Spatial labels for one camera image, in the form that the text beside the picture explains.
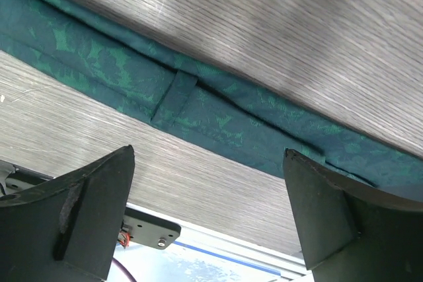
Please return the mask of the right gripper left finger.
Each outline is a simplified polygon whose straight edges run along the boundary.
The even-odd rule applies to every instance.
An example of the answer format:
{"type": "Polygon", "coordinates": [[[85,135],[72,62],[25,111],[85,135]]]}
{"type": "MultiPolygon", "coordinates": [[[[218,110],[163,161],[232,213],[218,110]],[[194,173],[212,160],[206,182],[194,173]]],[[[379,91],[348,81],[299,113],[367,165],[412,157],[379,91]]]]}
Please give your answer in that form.
{"type": "Polygon", "coordinates": [[[134,168],[127,145],[1,197],[1,280],[105,281],[134,168]]]}

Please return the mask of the dark green tie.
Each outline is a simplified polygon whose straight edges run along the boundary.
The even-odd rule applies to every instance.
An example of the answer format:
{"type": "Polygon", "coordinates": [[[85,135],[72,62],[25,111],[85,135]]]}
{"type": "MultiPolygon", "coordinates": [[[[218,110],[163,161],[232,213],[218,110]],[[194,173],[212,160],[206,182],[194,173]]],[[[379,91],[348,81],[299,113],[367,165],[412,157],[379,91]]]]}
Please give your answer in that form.
{"type": "Polygon", "coordinates": [[[1,49],[62,84],[227,159],[282,177],[294,149],[374,187],[422,160],[176,52],[70,0],[1,0],[1,49]]]}

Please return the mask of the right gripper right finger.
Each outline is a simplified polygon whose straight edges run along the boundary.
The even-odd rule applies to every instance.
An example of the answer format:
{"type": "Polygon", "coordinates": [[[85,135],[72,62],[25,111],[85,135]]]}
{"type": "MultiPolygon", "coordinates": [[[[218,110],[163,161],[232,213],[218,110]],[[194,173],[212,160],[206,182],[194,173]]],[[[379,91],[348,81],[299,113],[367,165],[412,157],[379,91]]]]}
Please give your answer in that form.
{"type": "Polygon", "coordinates": [[[315,281],[421,281],[422,203],[333,172],[297,151],[283,170],[315,281]]]}

